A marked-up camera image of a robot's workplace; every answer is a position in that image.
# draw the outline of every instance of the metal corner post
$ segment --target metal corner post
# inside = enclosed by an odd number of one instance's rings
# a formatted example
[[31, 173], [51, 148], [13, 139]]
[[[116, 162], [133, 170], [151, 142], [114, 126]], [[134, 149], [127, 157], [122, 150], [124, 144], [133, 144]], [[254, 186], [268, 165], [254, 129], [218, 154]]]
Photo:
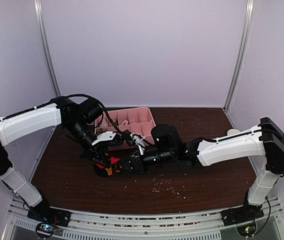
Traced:
[[247, 49], [247, 43], [249, 40], [250, 30], [252, 26], [254, 5], [255, 5], [255, 0], [247, 0], [241, 43], [238, 51], [238, 56], [235, 64], [231, 86], [224, 105], [224, 110], [226, 112], [229, 112], [229, 109], [231, 107], [231, 102], [235, 94], [236, 86], [239, 81], [241, 66]]
[[52, 57], [51, 57], [50, 49], [48, 46], [48, 40], [47, 40], [47, 35], [46, 35], [46, 30], [45, 30], [45, 23], [44, 23], [44, 16], [43, 16], [43, 11], [42, 11], [42, 1], [34, 0], [34, 4], [35, 4], [35, 12], [36, 12], [36, 17], [38, 21], [38, 26], [39, 26], [40, 33], [41, 33], [42, 44], [44, 48], [44, 55], [45, 55], [48, 73], [52, 81], [54, 93], [57, 97], [59, 97], [61, 95], [61, 92], [57, 84], [56, 75], [55, 75], [53, 63], [52, 63]]

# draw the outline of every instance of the white wall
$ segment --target white wall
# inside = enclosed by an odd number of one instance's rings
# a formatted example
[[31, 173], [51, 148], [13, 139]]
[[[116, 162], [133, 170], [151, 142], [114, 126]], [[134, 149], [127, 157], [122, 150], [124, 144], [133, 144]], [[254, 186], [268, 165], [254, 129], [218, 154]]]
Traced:
[[109, 107], [222, 107], [246, 0], [46, 0], [63, 95]]
[[[32, 0], [0, 0], [0, 117], [54, 97]], [[12, 162], [30, 177], [51, 130], [24, 137], [9, 146]], [[0, 231], [12, 200], [0, 182]]]
[[[284, 1], [256, 1], [243, 74], [231, 107], [231, 119], [244, 130], [271, 117], [284, 131]], [[254, 158], [260, 170], [262, 161]], [[284, 210], [284, 178], [272, 192]]]

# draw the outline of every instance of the wooden table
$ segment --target wooden table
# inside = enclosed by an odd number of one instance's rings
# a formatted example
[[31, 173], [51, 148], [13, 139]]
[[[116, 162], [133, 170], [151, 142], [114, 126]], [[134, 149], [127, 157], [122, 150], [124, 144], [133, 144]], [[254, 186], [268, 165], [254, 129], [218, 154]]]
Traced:
[[[221, 137], [231, 125], [217, 108], [152, 108], [156, 124], [173, 125], [184, 142]], [[145, 175], [94, 174], [93, 164], [79, 155], [79, 145], [58, 128], [41, 159], [32, 183], [52, 206], [109, 214], [165, 214], [241, 205], [255, 173], [247, 158], [203, 169], [154, 168]], [[130, 151], [113, 152], [115, 156]]]

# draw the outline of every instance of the pink tray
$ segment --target pink tray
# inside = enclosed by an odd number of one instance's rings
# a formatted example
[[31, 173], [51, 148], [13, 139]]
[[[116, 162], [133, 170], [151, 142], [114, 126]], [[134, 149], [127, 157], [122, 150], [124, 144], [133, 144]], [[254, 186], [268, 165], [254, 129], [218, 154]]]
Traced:
[[[155, 121], [152, 116], [151, 110], [148, 107], [128, 108], [109, 111], [108, 113], [121, 131], [128, 129], [131, 133], [146, 137], [146, 140], [148, 140], [152, 144], [154, 143], [151, 135], [151, 130], [155, 127]], [[95, 126], [100, 123], [101, 119], [102, 116], [95, 120]], [[116, 130], [104, 114], [102, 124], [99, 127], [95, 128], [95, 134], [100, 134], [106, 131]], [[124, 143], [121, 146], [110, 147], [110, 150], [129, 148], [130, 147], [126, 143]]]

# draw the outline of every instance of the robotic arm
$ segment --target robotic arm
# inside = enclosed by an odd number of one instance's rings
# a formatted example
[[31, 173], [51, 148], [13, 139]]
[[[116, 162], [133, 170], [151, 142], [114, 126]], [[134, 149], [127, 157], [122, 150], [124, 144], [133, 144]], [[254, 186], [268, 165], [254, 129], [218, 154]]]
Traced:
[[[192, 168], [247, 156], [266, 156], [266, 165], [248, 190], [241, 207], [222, 211], [224, 225], [238, 224], [263, 216], [260, 210], [269, 191], [284, 174], [284, 133], [269, 118], [262, 118], [259, 125], [246, 131], [215, 139], [198, 138], [183, 143], [176, 128], [160, 124], [151, 134], [153, 149], [146, 150], [143, 138], [128, 131], [104, 132], [94, 135], [88, 124], [107, 111], [95, 98], [80, 104], [69, 96], [58, 97], [41, 106], [10, 116], [0, 117], [0, 180], [20, 196], [30, 208], [29, 217], [44, 220], [59, 220], [67, 226], [70, 212], [50, 208], [44, 195], [28, 182], [14, 167], [4, 149], [11, 142], [38, 130], [62, 125], [83, 148], [81, 158], [95, 163], [96, 173], [103, 171], [127, 171], [144, 174], [147, 169], [168, 163], [189, 165]], [[124, 141], [138, 151], [125, 159], [112, 158], [108, 147], [119, 146]]]

